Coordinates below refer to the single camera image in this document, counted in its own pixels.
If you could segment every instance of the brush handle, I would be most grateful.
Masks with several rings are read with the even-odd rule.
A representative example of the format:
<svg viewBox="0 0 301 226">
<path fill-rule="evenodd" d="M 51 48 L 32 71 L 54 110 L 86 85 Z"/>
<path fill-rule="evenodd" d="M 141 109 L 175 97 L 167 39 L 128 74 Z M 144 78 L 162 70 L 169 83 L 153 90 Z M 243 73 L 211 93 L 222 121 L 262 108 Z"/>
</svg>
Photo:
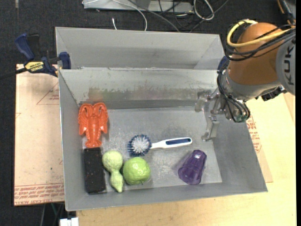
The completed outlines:
<svg viewBox="0 0 301 226">
<path fill-rule="evenodd" d="M 152 143 L 151 149 L 179 147 L 184 145 L 190 145 L 191 143 L 192 139 L 190 137 L 174 138 Z"/>
</svg>

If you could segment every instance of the lobster toy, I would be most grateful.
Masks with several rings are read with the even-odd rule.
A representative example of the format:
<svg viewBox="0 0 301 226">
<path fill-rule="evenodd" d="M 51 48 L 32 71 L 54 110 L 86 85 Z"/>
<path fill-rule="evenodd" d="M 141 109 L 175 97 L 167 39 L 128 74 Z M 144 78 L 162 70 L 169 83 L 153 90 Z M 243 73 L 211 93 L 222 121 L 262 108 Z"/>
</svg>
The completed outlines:
<svg viewBox="0 0 301 226">
<path fill-rule="evenodd" d="M 102 142 L 99 140 L 101 132 L 108 131 L 108 112 L 104 103 L 95 105 L 83 104 L 79 109 L 79 134 L 84 132 L 87 136 L 86 147 L 100 147 Z"/>
</svg>

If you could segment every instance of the purple cup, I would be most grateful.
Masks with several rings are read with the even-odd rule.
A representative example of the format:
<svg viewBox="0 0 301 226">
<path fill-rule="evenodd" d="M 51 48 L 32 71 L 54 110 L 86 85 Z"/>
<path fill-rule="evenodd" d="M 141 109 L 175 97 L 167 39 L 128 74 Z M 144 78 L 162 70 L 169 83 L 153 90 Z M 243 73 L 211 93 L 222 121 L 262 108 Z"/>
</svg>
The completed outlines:
<svg viewBox="0 0 301 226">
<path fill-rule="evenodd" d="M 194 150 L 178 170 L 180 179 L 190 185 L 201 182 L 207 155 L 201 150 Z"/>
</svg>

